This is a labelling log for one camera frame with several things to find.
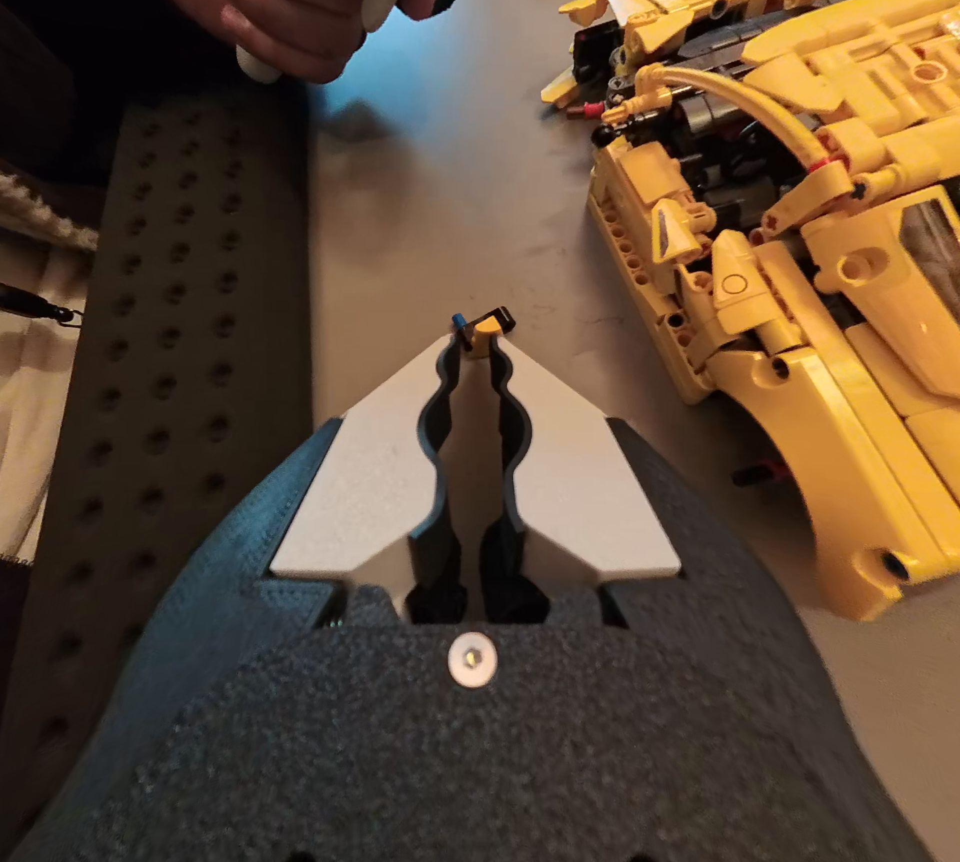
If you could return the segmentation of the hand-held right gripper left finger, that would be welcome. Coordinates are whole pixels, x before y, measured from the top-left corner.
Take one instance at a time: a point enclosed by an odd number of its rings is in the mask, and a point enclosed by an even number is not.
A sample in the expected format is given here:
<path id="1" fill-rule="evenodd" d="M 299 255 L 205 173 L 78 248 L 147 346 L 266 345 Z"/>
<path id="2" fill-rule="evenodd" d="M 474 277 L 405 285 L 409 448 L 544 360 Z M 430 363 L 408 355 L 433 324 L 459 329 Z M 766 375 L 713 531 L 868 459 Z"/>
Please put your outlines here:
<path id="1" fill-rule="evenodd" d="M 335 421 L 270 562 L 281 579 L 462 594 L 462 549 L 441 449 L 461 348 L 439 337 Z"/>

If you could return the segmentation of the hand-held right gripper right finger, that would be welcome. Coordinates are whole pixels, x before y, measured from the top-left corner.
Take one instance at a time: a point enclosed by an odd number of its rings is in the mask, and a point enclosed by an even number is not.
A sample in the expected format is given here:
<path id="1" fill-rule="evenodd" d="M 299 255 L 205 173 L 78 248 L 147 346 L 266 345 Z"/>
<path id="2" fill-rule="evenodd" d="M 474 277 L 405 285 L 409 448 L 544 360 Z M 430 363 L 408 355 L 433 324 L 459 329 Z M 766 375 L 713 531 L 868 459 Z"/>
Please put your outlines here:
<path id="1" fill-rule="evenodd" d="M 611 419 L 509 339 L 491 341 L 506 572 L 540 592 L 672 578 L 681 559 Z"/>

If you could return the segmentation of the black brick assembly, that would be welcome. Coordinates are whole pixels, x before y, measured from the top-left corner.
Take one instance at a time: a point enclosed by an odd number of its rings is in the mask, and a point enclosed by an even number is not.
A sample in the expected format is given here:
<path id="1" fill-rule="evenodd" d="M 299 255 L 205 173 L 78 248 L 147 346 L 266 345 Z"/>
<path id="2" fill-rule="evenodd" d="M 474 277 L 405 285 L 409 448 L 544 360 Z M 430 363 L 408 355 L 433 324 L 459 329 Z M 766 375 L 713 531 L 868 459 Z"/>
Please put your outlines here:
<path id="1" fill-rule="evenodd" d="M 474 324 L 477 321 L 485 319 L 491 315 L 498 317 L 503 328 L 502 335 L 499 335 L 496 338 L 481 340 L 479 345 L 474 345 Z M 488 358 L 490 354 L 490 342 L 494 339 L 510 334 L 515 329 L 516 325 L 516 320 L 512 317 L 510 311 L 504 306 L 498 306 L 473 321 L 468 321 L 461 313 L 456 313 L 451 318 L 451 329 L 454 336 L 458 340 L 462 352 L 466 357 L 475 360 Z"/>

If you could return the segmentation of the yellow toy brick car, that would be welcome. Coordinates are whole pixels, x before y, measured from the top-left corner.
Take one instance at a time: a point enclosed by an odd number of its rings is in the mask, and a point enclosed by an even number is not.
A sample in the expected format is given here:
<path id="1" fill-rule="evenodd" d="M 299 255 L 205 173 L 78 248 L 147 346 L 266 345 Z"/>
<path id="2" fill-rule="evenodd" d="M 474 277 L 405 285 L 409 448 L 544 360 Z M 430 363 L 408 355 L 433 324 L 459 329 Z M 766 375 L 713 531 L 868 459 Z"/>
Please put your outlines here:
<path id="1" fill-rule="evenodd" d="M 959 0 L 570 0 L 541 100 L 684 402 L 762 427 L 837 616 L 958 576 Z"/>

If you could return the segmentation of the grey desk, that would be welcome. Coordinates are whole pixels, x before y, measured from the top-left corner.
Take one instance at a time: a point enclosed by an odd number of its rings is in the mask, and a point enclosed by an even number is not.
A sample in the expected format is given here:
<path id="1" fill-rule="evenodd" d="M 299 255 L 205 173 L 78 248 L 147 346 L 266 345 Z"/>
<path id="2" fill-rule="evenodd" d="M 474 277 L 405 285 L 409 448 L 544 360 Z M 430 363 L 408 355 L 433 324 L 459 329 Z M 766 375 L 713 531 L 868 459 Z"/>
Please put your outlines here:
<path id="1" fill-rule="evenodd" d="M 314 424 L 348 410 L 498 305 L 515 344 L 627 421 L 762 558 L 796 607 L 859 745 L 937 860 L 958 860 L 958 579 L 878 620 L 834 616 L 795 484 L 736 487 L 772 460 L 735 403 L 678 396 L 586 212 L 591 126 L 546 109 L 565 69 L 568 0 L 457 0 L 392 13 L 313 94 L 310 290 Z"/>

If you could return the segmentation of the dark perforated chair seat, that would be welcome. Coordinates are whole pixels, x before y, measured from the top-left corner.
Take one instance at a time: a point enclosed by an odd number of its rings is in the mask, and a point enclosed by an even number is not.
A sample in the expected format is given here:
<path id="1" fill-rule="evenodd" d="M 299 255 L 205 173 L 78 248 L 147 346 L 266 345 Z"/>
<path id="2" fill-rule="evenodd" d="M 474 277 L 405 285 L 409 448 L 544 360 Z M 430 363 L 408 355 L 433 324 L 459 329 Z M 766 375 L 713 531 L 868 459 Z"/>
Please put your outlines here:
<path id="1" fill-rule="evenodd" d="M 2 829 L 52 801 L 162 594 L 309 433 L 306 100 L 131 106 L 2 721 Z"/>

